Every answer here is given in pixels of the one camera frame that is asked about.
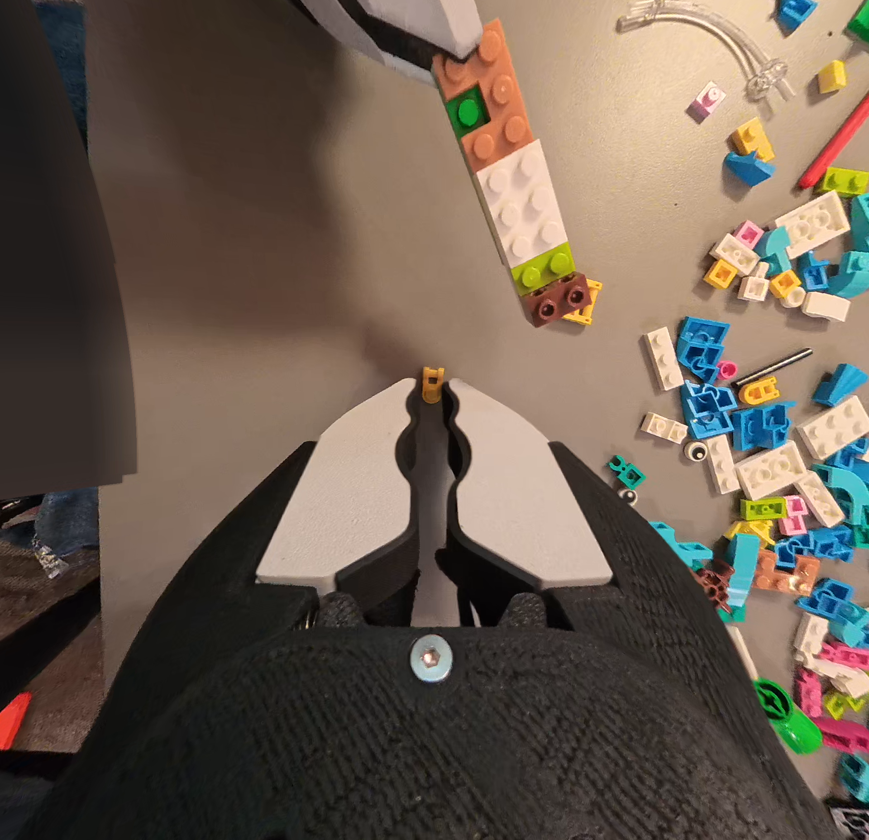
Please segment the pile of blue white bricks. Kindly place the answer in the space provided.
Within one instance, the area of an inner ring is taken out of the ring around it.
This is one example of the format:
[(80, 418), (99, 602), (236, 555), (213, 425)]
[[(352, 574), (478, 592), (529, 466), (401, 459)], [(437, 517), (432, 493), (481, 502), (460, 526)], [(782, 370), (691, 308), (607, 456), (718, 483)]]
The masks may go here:
[[(703, 465), (671, 458), (640, 505), (666, 539), (711, 539), (692, 570), (737, 628), (772, 595), (793, 603), (792, 645), (761, 628), (761, 654), (781, 653), (793, 701), (820, 728), (832, 781), (867, 804), (867, 611), (855, 589), (867, 565), (867, 121), (817, 185), (802, 174), (867, 90), (867, 0), (773, 0), (770, 22), (799, 34), (807, 103), (775, 115), (769, 96), (722, 140), (722, 199), (697, 143), (627, 131), (628, 163), (661, 170), (630, 202), (624, 284), (608, 299), (610, 330), (638, 341), (661, 393), (618, 392), (636, 432), (682, 453), (703, 441)], [(813, 355), (743, 388), (730, 382), (806, 347)]]

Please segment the green round brick piece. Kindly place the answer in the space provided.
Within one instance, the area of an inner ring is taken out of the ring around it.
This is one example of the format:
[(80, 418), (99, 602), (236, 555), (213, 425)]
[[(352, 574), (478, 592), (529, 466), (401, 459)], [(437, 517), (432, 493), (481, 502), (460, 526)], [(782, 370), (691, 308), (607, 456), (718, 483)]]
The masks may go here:
[(793, 701), (781, 685), (766, 678), (753, 681), (759, 705), (782, 742), (798, 755), (823, 747), (820, 728)]

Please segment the red toy bar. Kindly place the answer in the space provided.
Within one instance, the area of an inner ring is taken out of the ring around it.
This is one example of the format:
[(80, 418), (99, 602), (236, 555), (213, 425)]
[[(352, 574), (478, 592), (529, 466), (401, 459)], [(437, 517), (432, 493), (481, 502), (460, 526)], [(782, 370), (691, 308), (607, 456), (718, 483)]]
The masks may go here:
[(868, 95), (865, 95), (853, 112), (848, 116), (835, 135), (827, 142), (818, 156), (809, 165), (797, 182), (800, 190), (808, 190), (817, 185), (832, 162), (847, 147), (857, 132), (868, 120)]

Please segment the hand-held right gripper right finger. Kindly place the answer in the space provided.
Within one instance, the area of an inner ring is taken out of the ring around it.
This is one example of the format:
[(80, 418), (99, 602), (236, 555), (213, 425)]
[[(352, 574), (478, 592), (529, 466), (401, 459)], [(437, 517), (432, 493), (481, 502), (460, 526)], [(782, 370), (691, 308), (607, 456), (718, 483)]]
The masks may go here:
[(454, 482), (436, 554), (462, 622), (497, 625), (513, 596), (609, 585), (613, 571), (548, 438), (508, 406), (455, 379), (444, 386)]

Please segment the transparent curved plastic piece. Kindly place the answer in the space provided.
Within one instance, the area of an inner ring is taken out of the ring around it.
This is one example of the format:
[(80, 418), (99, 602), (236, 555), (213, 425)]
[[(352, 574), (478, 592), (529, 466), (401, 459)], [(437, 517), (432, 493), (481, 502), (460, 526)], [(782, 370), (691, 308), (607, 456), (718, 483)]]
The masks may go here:
[(773, 89), (784, 101), (794, 97), (788, 64), (769, 55), (732, 20), (707, 6), (689, 0), (637, 0), (616, 20), (616, 30), (626, 33), (663, 21), (693, 24), (724, 42), (744, 66), (747, 100), (761, 102)]

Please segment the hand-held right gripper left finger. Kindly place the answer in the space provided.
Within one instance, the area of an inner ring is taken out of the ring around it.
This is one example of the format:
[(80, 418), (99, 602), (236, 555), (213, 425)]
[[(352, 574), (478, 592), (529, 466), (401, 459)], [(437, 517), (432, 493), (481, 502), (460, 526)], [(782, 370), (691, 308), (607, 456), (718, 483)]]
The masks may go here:
[(414, 580), (419, 563), (417, 383), (404, 378), (316, 442), (256, 570), (258, 582), (347, 593), (363, 612)]

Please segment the red plastic piece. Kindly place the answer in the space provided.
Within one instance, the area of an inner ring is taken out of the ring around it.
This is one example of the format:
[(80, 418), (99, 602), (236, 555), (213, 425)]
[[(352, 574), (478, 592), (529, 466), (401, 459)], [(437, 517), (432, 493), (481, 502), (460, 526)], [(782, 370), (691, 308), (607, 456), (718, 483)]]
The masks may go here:
[(1, 710), (1, 751), (12, 749), (32, 697), (32, 692), (21, 692)]

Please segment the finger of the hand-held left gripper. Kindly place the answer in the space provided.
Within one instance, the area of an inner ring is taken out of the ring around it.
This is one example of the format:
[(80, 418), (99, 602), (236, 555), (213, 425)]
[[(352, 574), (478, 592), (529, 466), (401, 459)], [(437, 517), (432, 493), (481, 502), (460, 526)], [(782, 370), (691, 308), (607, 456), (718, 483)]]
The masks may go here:
[(369, 13), (359, 0), (289, 0), (336, 41), (424, 84), (434, 84), (440, 48)]
[(475, 0), (359, 0), (371, 14), (466, 60), (482, 38)]

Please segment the multicolour toy brick strip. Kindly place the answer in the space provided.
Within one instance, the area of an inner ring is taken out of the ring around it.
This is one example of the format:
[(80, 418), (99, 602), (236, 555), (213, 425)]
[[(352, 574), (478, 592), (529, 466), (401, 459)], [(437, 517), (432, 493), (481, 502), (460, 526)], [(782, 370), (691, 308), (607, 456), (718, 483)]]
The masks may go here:
[(575, 264), (501, 20), (483, 26), (465, 61), (436, 55), (432, 73), (527, 321), (591, 325), (602, 284)]

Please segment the thin black rod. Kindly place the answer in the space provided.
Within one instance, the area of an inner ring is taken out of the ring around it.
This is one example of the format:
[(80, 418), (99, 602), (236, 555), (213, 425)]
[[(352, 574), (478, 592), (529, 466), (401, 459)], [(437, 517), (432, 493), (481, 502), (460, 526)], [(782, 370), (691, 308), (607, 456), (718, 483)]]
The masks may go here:
[(777, 372), (782, 371), (785, 368), (791, 367), (798, 362), (805, 360), (813, 355), (813, 349), (811, 347), (806, 347), (798, 350), (796, 353), (790, 354), (784, 358), (781, 358), (774, 363), (762, 367), (758, 370), (745, 374), (739, 378), (734, 378), (730, 385), (734, 388), (743, 388), (749, 384), (752, 384), (756, 381), (760, 381), (763, 378), (768, 378), (775, 376)]

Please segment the grey desk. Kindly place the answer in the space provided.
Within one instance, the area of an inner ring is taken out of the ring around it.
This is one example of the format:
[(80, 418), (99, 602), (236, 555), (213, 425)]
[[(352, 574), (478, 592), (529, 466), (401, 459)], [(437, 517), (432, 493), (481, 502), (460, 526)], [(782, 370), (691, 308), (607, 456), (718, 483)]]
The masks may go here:
[[(757, 114), (721, 40), (615, 22), (632, 0), (476, 0), (501, 19), (578, 260), (602, 281), (590, 326), (523, 318), (437, 91), (336, 46), (284, 0), (85, 0), (91, 162), (115, 249), (136, 399), (137, 472), (101, 494), (110, 684), (168, 581), (298, 445), (423, 366), (503, 402), (599, 476), (654, 473), (679, 446), (638, 437), (661, 393), (637, 340), (610, 330), (630, 202), (660, 178), (629, 164), (657, 134), (711, 158)], [(702, 0), (744, 20), (807, 103), (799, 34), (773, 0)], [(658, 520), (671, 524), (670, 519)]]

